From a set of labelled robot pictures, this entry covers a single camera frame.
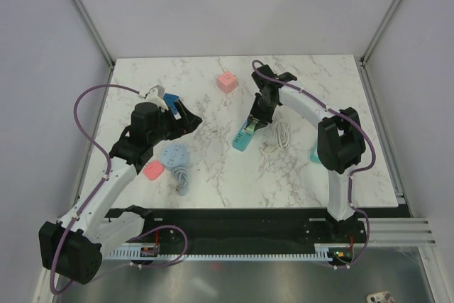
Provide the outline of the green cube plug adapter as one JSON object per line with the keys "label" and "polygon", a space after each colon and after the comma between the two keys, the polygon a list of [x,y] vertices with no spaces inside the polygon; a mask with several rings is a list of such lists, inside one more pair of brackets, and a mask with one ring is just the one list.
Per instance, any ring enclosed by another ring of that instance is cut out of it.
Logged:
{"label": "green cube plug adapter", "polygon": [[255,126],[256,126],[256,121],[251,121],[246,127],[245,127],[245,131],[248,133],[248,134],[253,134],[255,132]]}

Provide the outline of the teal power strip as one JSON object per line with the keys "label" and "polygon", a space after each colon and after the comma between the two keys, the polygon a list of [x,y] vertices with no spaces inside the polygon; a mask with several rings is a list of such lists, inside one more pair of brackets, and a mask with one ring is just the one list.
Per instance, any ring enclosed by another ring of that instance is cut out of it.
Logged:
{"label": "teal power strip", "polygon": [[255,135],[255,132],[253,134],[248,134],[245,131],[245,127],[248,124],[249,123],[246,121],[242,125],[240,130],[237,132],[235,138],[233,139],[232,146],[240,152],[243,152],[248,147],[249,142],[252,140],[253,136]]}

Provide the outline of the pink plug adapter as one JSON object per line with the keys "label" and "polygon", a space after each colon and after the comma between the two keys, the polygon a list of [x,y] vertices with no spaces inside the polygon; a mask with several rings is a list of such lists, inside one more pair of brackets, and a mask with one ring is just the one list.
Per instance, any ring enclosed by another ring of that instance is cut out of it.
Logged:
{"label": "pink plug adapter", "polygon": [[150,181],[155,181],[164,172],[164,170],[164,166],[158,160],[154,160],[144,167],[143,174]]}

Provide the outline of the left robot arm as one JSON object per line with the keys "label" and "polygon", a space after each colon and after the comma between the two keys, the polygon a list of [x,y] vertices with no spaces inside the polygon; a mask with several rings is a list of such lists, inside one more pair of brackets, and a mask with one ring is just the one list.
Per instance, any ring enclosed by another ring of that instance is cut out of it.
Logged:
{"label": "left robot arm", "polygon": [[104,217],[119,194],[140,174],[161,141],[171,141],[192,133],[202,119],[181,101],[175,106],[180,117],[152,102],[136,104],[131,123],[126,126],[107,157],[106,169],[90,192],[57,222],[45,222],[38,232],[43,267],[79,284],[87,284],[97,274],[102,260],[126,241],[136,237],[149,241],[155,223],[148,211],[130,206],[111,223]]}

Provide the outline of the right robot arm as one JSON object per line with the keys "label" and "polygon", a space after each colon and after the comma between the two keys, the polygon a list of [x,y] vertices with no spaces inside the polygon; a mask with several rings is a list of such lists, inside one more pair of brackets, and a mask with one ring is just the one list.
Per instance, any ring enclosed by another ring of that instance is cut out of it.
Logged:
{"label": "right robot arm", "polygon": [[332,109],[302,89],[297,78],[284,72],[275,74],[269,65],[253,61],[252,78],[259,92],[250,110],[245,132],[252,134],[272,123],[278,106],[286,106],[307,120],[317,132],[316,149],[321,164],[328,171],[327,211],[333,219],[325,223],[326,236],[335,242],[350,234],[347,219],[354,215],[351,177],[359,169],[369,141],[356,110]]}

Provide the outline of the blue cube socket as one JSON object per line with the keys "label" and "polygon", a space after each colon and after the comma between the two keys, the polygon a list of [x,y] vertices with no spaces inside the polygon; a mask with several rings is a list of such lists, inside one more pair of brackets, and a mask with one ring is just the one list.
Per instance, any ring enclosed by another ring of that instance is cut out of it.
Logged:
{"label": "blue cube socket", "polygon": [[173,113],[174,117],[176,119],[180,119],[181,116],[177,110],[177,107],[175,106],[175,103],[179,101],[179,97],[175,94],[165,93],[163,99],[169,110]]}

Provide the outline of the light blue round socket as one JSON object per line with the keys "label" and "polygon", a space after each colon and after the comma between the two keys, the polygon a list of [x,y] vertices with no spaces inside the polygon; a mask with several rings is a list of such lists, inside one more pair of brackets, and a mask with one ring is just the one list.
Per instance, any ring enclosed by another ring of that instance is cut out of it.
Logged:
{"label": "light blue round socket", "polygon": [[189,150],[185,145],[179,143],[167,145],[160,153],[159,162],[167,170],[186,167],[189,164]]}

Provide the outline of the pink cube socket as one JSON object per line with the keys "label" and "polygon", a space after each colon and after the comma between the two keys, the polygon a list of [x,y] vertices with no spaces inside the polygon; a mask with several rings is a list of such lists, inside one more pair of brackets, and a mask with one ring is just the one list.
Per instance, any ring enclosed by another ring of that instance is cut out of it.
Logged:
{"label": "pink cube socket", "polygon": [[216,79],[218,88],[224,93],[229,94],[238,87],[238,80],[231,72],[224,72]]}

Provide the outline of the teal wedge-shaped socket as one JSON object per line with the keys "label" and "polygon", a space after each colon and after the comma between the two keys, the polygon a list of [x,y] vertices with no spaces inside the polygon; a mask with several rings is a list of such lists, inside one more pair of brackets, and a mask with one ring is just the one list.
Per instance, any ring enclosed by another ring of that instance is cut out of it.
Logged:
{"label": "teal wedge-shaped socket", "polygon": [[315,145],[311,150],[310,161],[312,161],[316,164],[321,164],[321,161],[320,161],[319,155],[318,155],[317,145]]}

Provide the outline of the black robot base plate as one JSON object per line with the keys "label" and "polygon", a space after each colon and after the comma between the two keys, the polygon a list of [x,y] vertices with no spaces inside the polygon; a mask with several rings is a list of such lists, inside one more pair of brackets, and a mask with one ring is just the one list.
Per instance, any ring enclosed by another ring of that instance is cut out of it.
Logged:
{"label": "black robot base plate", "polygon": [[326,209],[153,209],[138,241],[208,250],[309,250],[320,244],[359,245],[358,215],[337,222]]}

